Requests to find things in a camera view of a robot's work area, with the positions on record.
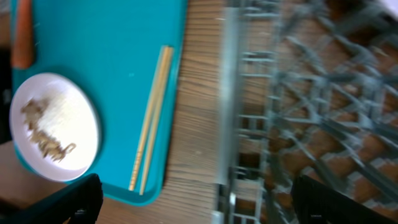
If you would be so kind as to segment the orange carrot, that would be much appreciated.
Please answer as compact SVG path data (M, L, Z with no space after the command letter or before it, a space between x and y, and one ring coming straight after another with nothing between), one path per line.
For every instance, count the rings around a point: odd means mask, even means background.
M11 63L14 68L25 70L33 64L34 57L32 0L20 0L17 4Z

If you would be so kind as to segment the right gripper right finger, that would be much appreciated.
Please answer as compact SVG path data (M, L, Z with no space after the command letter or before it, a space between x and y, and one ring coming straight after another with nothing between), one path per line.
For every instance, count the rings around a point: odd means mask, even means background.
M395 224L306 175L294 180L290 194L299 223Z

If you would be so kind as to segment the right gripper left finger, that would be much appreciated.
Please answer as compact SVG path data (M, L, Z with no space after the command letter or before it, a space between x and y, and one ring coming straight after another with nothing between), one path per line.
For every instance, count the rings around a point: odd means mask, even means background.
M25 209L2 200L1 224L96 223L102 204L102 183L90 174Z

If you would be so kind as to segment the pink plate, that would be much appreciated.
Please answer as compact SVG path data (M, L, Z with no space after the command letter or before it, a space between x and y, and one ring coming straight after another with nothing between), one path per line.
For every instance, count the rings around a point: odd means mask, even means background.
M99 151L95 107L61 75L40 73L24 81L13 96L9 121L18 153L46 179L68 182L81 177Z

